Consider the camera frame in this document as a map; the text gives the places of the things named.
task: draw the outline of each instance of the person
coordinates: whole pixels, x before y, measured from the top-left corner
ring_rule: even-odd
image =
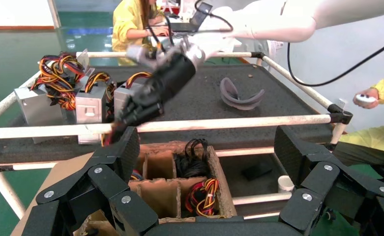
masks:
[[[384,80],[357,94],[376,98],[374,103],[363,106],[365,109],[373,109],[379,104],[384,104]],[[355,97],[353,102],[361,106]],[[343,135],[333,154],[347,166],[354,164],[384,166],[384,126]]]
[[[161,23],[164,13],[157,9],[156,0],[123,0],[114,10],[112,33],[112,50],[125,52],[128,45],[149,45],[151,36],[147,26]],[[153,28],[157,36],[168,36],[166,26]],[[119,65],[134,65],[126,58],[118,58]]]

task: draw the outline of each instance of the green floor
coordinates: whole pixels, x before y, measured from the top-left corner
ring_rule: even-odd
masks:
[[[37,71],[37,61],[43,55],[57,55],[63,51],[110,51],[111,38],[104,33],[112,26],[111,15],[96,13],[60,13],[63,28],[57,32],[0,32],[0,101],[14,88]],[[210,64],[240,63],[237,59],[213,59]],[[115,59],[92,59],[92,65],[116,65]],[[19,112],[13,106],[0,117],[0,126]],[[373,174],[368,166],[357,169]],[[27,207],[49,170],[29,170],[5,173],[11,185]],[[0,194],[0,236],[11,233],[18,218]],[[321,220],[314,235],[355,235],[355,231],[343,220],[330,224]]]

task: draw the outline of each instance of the remote controller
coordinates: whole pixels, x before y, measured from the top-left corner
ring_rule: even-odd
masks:
[[[359,102],[359,105],[362,107],[365,107],[376,101],[376,98],[370,97],[366,94],[358,94],[357,96],[355,96],[355,98]]]

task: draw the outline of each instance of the white pipe frame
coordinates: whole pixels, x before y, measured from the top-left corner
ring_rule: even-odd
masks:
[[[89,58],[120,58],[125,57],[126,53],[119,52],[88,52]],[[251,53],[217,53],[213,57],[232,57],[232,58],[250,58]],[[312,97],[315,101],[321,104],[323,107],[328,108],[332,102],[326,99],[324,96],[319,94],[317,91],[310,87],[305,87],[297,82],[295,82],[290,73],[281,67],[279,64],[275,63],[273,60],[267,56],[263,56],[261,59],[257,59],[257,65],[261,66],[261,62],[265,61],[272,68],[277,70],[285,78],[290,80],[293,84],[299,87],[302,91]],[[39,76],[40,72],[37,72],[25,81],[21,87],[31,86],[35,79]],[[16,101],[15,94],[12,92],[6,98],[0,102],[0,115],[4,113],[14,102]],[[175,130],[190,130],[190,129],[222,129],[222,128],[242,128],[242,127],[262,127],[262,126],[273,126],[281,124],[312,124],[312,123],[330,123],[330,115],[308,115],[308,116],[289,116],[289,117],[273,117],[273,118],[236,118],[236,119],[208,119],[208,120],[187,120],[187,121],[171,121],[168,125],[167,121],[160,122],[149,122],[138,127],[139,132],[161,132],[161,131],[175,131]],[[18,138],[18,137],[42,137],[39,132],[40,129],[43,129],[43,132],[48,130],[51,132],[48,136],[66,136],[66,135],[80,135],[80,134],[92,134],[92,133],[106,133],[110,131],[109,124],[92,124],[92,125],[66,125],[63,126],[66,129],[70,130],[69,127],[73,127],[72,131],[62,130],[61,133],[56,132],[49,128],[48,126],[44,127],[17,127],[17,128],[0,128],[0,138]],[[346,125],[338,123],[336,124],[333,130],[333,136],[331,143],[336,144],[338,139],[341,137],[344,132]],[[21,132],[21,135],[16,132],[16,135],[7,135],[7,132],[10,132],[11,129],[16,129],[16,131]],[[38,136],[34,135],[22,135],[24,133],[34,133],[34,129],[38,130]],[[219,157],[228,157],[228,156],[237,156],[237,155],[251,155],[251,154],[267,154],[274,153],[272,147],[264,148],[243,148],[243,149],[233,149],[233,150],[219,150],[216,152]],[[46,163],[15,163],[13,169],[15,170],[30,170],[30,169],[44,169],[52,168],[57,164],[57,162],[46,162]],[[4,174],[0,172],[0,192],[11,208],[14,210],[15,214],[21,219],[25,213],[25,208],[17,194],[9,184],[8,180],[5,178]],[[234,203],[237,204],[248,204],[248,203],[259,203],[259,202],[268,202],[268,201],[278,201],[288,199],[289,194],[273,194],[273,195],[260,195],[260,196],[248,196],[244,198],[235,198]],[[247,216],[248,219],[259,218],[263,216],[273,216],[278,215],[279,212],[272,212],[271,214],[262,214],[256,216]]]

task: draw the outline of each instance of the black mat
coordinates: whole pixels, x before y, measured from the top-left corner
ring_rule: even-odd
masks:
[[[108,72],[117,81],[124,81],[132,74],[143,71],[133,67],[97,67]],[[260,106],[252,111],[239,111],[225,105],[219,92],[220,81],[229,77],[243,96],[251,96],[265,89]],[[278,82],[264,68],[252,65],[203,66],[192,81],[165,106],[165,115],[157,120],[190,120],[216,118],[247,118],[313,115],[316,112]],[[10,126],[23,126],[22,117]],[[197,130],[177,132],[142,133],[141,142],[164,143],[205,138],[215,149],[270,147],[276,127]],[[292,130],[302,139],[312,142],[329,142],[332,127],[329,124],[295,125]],[[81,146],[77,138],[54,138],[34,145],[32,139],[0,140],[0,163],[65,160],[93,151],[98,146]]]
[[[278,164],[273,154],[231,156],[219,159],[233,198],[252,195],[277,193],[277,179],[286,173]],[[248,181],[241,171],[262,163],[270,166],[272,171]],[[238,215],[257,215],[281,210],[287,201],[266,202],[235,206]]]

